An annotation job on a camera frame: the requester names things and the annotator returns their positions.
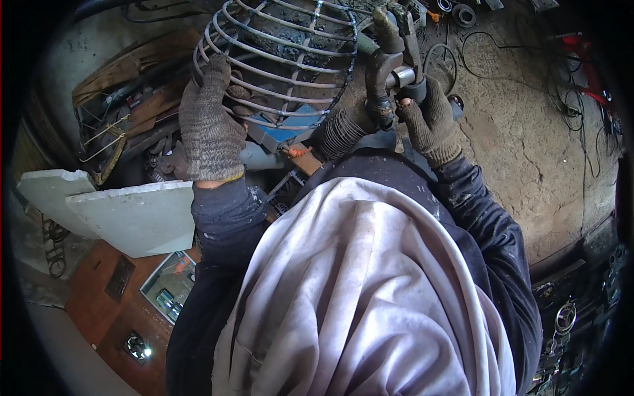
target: wall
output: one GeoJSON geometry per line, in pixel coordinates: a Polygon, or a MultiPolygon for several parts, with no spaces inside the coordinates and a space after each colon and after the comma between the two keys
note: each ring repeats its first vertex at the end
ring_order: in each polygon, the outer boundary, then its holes
{"type": "MultiPolygon", "coordinates": [[[[167,4],[157,1],[156,4],[167,4]]],[[[193,10],[183,5],[170,10],[142,13],[130,7],[130,14],[137,18],[156,18],[193,10]]],[[[36,82],[41,87],[43,100],[47,102],[51,116],[55,118],[68,138],[76,143],[78,126],[75,120],[70,93],[102,64],[133,42],[144,43],[172,30],[195,27],[199,32],[211,16],[202,14],[177,20],[155,23],[128,22],[119,8],[104,11],[72,24],[67,20],[53,34],[49,51],[43,54],[36,82]]]]}
{"type": "Polygon", "coordinates": [[[76,395],[138,396],[91,348],[61,309],[27,304],[46,352],[76,395]]]}

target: gloved hand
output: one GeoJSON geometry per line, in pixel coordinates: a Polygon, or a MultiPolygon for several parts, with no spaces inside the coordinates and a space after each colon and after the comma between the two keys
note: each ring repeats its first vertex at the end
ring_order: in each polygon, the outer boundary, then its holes
{"type": "Polygon", "coordinates": [[[396,115],[405,121],[411,145],[434,169],[458,158],[462,147],[458,143],[458,123],[453,120],[451,105],[440,83],[427,74],[425,77],[427,97],[420,107],[411,99],[401,99],[396,115]]]}
{"type": "Polygon", "coordinates": [[[244,174],[240,152],[247,131],[222,108],[231,67],[226,55],[214,54],[203,68],[202,87],[185,87],[178,120],[192,181],[231,181],[244,174]]]}

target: person's left hand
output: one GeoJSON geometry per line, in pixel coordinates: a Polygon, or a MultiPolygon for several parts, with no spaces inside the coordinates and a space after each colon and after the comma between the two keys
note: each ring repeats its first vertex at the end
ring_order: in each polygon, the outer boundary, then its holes
{"type": "Polygon", "coordinates": [[[190,180],[214,181],[215,187],[244,174],[240,152],[246,146],[247,131],[222,108],[231,76],[229,58],[214,54],[203,70],[201,88],[193,81],[185,87],[178,120],[190,180]]]}

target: wooden plank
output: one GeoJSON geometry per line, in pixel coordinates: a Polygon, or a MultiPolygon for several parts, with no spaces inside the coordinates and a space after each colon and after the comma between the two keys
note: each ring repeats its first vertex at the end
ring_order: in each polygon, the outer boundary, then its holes
{"type": "Polygon", "coordinates": [[[165,395],[165,357],[170,334],[171,324],[136,293],[108,328],[97,346],[97,354],[142,396],[165,395]],[[124,350],[124,343],[133,331],[148,342],[152,350],[143,365],[124,350]]]}
{"type": "Polygon", "coordinates": [[[134,264],[135,270],[121,296],[121,302],[117,303],[106,293],[105,288],[120,256],[121,253],[107,242],[97,241],[68,282],[71,295],[64,309],[90,344],[99,345],[122,307],[133,298],[166,255],[142,259],[126,256],[134,264]]]}
{"type": "MultiPolygon", "coordinates": [[[[307,147],[302,143],[295,143],[291,146],[291,148],[297,151],[307,150],[307,147]]],[[[298,166],[308,176],[312,176],[323,165],[323,163],[315,158],[313,153],[310,151],[295,158],[290,157],[290,161],[298,166]]]]}
{"type": "Polygon", "coordinates": [[[194,28],[176,30],[109,61],[73,89],[73,107],[83,105],[110,86],[135,79],[149,66],[191,55],[199,38],[194,28]]]}

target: person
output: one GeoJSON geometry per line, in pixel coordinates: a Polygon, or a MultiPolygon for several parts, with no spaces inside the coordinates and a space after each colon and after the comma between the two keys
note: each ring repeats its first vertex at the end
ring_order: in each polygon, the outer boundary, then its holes
{"type": "Polygon", "coordinates": [[[202,244],[167,348],[169,395],[513,395],[542,333],[519,225],[469,164],[438,81],[402,99],[433,169],[361,148],[324,164],[267,229],[245,182],[246,131],[213,56],[185,89],[181,134],[202,244]]]}

